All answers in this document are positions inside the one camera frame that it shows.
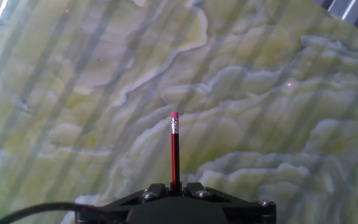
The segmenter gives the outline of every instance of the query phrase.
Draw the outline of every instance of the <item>red pencil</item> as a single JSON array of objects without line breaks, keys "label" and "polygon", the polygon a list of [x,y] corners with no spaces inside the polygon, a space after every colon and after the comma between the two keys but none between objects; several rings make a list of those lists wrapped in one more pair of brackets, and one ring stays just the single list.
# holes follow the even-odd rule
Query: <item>red pencil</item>
[{"label": "red pencil", "polygon": [[179,113],[171,112],[172,194],[180,196]]}]

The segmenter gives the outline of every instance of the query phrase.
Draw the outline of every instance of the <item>metal ferrule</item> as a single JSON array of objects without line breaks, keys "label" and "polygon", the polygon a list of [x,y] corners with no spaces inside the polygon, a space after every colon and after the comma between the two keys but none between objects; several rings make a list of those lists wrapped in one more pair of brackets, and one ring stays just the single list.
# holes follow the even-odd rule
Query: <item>metal ferrule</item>
[{"label": "metal ferrule", "polygon": [[178,118],[171,118],[171,127],[172,127],[172,134],[179,133],[179,120]]}]

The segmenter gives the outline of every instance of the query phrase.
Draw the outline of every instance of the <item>black cable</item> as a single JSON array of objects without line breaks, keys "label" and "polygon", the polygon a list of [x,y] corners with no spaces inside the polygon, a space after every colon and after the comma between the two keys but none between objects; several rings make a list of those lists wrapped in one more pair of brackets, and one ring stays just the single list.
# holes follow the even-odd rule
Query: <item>black cable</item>
[{"label": "black cable", "polygon": [[89,213],[92,215],[97,215],[99,216],[99,218],[108,219],[112,221],[117,220],[120,224],[128,224],[127,222],[125,222],[125,220],[118,217],[117,215],[104,212],[90,205],[80,205],[71,202],[42,203],[39,205],[23,208],[22,210],[16,211],[14,213],[11,213],[10,215],[1,218],[0,224],[10,224],[30,215],[35,215],[36,213],[50,211],[71,211]]}]

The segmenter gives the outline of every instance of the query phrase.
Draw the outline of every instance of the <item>pencil eraser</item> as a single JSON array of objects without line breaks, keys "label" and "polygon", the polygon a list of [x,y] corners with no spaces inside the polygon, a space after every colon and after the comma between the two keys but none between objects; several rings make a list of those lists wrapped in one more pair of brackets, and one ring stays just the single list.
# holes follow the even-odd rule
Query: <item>pencil eraser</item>
[{"label": "pencil eraser", "polygon": [[171,118],[179,118],[179,112],[177,111],[171,112]]}]

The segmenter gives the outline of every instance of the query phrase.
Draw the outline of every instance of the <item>black mount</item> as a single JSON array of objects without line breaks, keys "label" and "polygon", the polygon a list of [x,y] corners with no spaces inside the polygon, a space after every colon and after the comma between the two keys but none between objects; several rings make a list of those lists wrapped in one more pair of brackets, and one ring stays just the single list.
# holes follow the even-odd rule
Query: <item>black mount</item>
[{"label": "black mount", "polygon": [[[103,207],[129,224],[276,224],[276,204],[246,202],[201,183],[188,183],[179,197],[164,184],[151,184]],[[119,224],[85,213],[75,213],[76,224]]]}]

